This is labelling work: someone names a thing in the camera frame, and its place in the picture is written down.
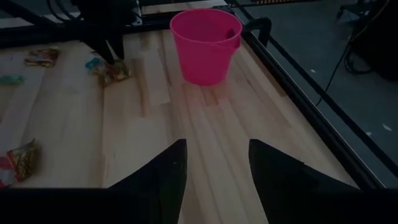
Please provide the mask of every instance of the candy wrapper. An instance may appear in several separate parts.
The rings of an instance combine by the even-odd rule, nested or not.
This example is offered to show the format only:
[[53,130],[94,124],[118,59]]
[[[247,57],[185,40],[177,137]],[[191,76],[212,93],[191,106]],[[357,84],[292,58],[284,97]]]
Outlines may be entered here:
[[57,61],[60,51],[57,47],[33,50],[25,58],[25,65],[43,66],[52,68]]
[[104,60],[95,57],[86,63],[86,68],[90,74],[98,76],[99,83],[103,87],[131,77],[130,71],[122,60],[116,60],[114,65],[110,65]]
[[32,175],[37,163],[39,145],[35,139],[0,157],[0,188],[22,182]]

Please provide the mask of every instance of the bucket rim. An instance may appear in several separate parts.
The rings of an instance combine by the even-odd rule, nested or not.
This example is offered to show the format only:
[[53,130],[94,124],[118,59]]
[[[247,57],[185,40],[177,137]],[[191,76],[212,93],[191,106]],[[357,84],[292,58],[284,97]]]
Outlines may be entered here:
[[[192,11],[216,11],[216,12],[221,12],[221,13],[227,14],[228,16],[233,17],[233,18],[236,20],[236,22],[238,22],[238,24],[239,24],[238,33],[235,34],[235,35],[233,35],[232,37],[230,37],[230,38],[228,38],[228,39],[221,40],[221,41],[216,41],[216,42],[207,42],[207,41],[200,41],[200,40],[192,40],[192,39],[183,37],[182,35],[180,35],[180,34],[178,34],[178,33],[176,33],[176,32],[174,31],[174,28],[173,28],[173,26],[172,26],[173,21],[174,21],[177,17],[181,16],[182,14],[189,13],[189,12],[192,12]],[[188,40],[188,41],[191,41],[191,42],[195,42],[195,43],[199,43],[199,44],[222,44],[222,43],[224,43],[224,42],[227,42],[227,41],[229,41],[229,40],[231,40],[231,39],[233,39],[233,38],[236,38],[237,36],[241,35],[242,30],[243,30],[243,25],[242,25],[242,22],[241,22],[236,16],[234,16],[234,15],[228,13],[228,12],[224,12],[224,11],[222,11],[222,10],[219,10],[219,9],[188,9],[188,10],[185,10],[185,11],[183,11],[183,12],[178,13],[177,15],[175,15],[175,16],[172,18],[172,20],[170,21],[170,30],[173,32],[174,35],[178,36],[179,38],[184,39],[184,40]]]

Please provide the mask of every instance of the plastic bucket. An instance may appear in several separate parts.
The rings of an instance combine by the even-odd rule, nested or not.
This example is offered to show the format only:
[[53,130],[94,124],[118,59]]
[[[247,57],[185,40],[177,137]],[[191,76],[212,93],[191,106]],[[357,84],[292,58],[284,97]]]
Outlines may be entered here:
[[226,77],[229,62],[240,46],[242,23],[217,9],[194,9],[170,22],[184,79],[214,85]]

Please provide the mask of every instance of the gray floor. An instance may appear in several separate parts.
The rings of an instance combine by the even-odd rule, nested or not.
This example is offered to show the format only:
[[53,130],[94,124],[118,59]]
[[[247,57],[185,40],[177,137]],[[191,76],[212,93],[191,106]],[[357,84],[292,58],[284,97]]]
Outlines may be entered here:
[[[45,0],[14,0],[38,14],[50,14]],[[254,16],[267,16],[272,21],[272,36],[321,86],[326,86],[330,75],[343,53],[351,27],[347,22],[355,19],[345,14],[341,21],[335,17],[340,5],[353,2],[321,1],[273,6],[251,7]],[[67,9],[76,11],[69,1],[63,1]],[[1,17],[9,17],[0,11]],[[268,50],[286,69],[300,88],[313,101],[319,96],[307,82],[271,45]],[[398,84],[388,82],[375,73],[354,76],[340,66],[329,95],[371,138],[398,163]],[[320,111],[341,133],[369,168],[388,187],[398,187],[398,180],[377,160],[372,152],[325,104]]]

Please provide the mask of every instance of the wooden table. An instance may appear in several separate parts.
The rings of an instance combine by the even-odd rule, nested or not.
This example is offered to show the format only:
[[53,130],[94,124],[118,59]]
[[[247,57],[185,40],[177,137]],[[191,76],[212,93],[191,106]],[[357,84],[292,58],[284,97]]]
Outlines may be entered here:
[[[178,3],[143,11],[222,4]],[[90,48],[78,41],[56,45],[62,53],[47,69],[22,63],[28,50],[42,46],[0,52],[1,75],[27,77],[21,86],[0,87],[0,152],[33,138],[42,144],[37,172],[15,187],[109,187],[180,138],[188,144],[180,223],[266,222],[249,169],[252,138],[354,185],[244,42],[227,80],[199,87],[183,80],[169,30],[126,35],[126,63],[134,77],[104,90],[87,74]]]

